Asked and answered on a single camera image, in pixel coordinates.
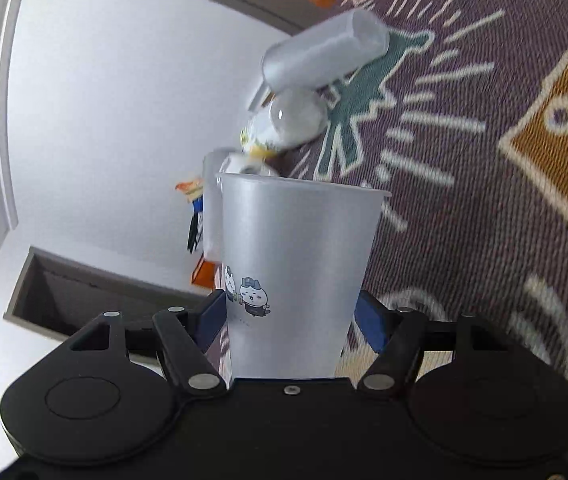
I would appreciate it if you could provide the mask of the frosted cartoon plastic cup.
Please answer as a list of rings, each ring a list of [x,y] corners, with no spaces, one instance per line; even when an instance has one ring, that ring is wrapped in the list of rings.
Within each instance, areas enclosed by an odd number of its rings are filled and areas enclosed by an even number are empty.
[[[248,174],[220,180],[233,376],[333,376],[385,192]]]

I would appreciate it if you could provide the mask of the clear bottle white label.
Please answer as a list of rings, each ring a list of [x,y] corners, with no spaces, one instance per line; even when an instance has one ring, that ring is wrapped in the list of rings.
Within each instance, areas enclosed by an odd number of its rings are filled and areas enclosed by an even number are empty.
[[[277,177],[278,173],[263,159],[241,152],[214,150],[203,159],[203,256],[223,260],[222,192],[218,174],[257,174]]]

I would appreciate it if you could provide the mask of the patterned woven table cloth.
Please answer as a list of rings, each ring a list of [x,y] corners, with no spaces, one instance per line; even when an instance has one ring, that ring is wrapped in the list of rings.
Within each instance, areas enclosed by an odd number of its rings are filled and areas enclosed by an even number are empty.
[[[476,313],[568,379],[568,0],[335,0],[388,53],[324,93],[287,177],[386,192],[364,286],[439,321]]]

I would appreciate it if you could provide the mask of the clear bottle yellow label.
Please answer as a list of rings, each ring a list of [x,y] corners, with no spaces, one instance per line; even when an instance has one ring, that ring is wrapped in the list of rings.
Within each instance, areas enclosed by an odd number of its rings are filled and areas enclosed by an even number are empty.
[[[270,158],[313,141],[326,125],[327,106],[315,91],[287,89],[250,117],[241,130],[241,149]]]

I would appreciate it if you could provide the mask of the frosted plastic tumbler lying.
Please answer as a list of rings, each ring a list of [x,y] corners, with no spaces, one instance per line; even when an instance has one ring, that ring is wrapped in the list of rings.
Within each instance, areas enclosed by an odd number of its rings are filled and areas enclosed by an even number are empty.
[[[380,58],[389,48],[389,28],[375,14],[352,9],[267,49],[262,78],[272,92],[320,89]]]

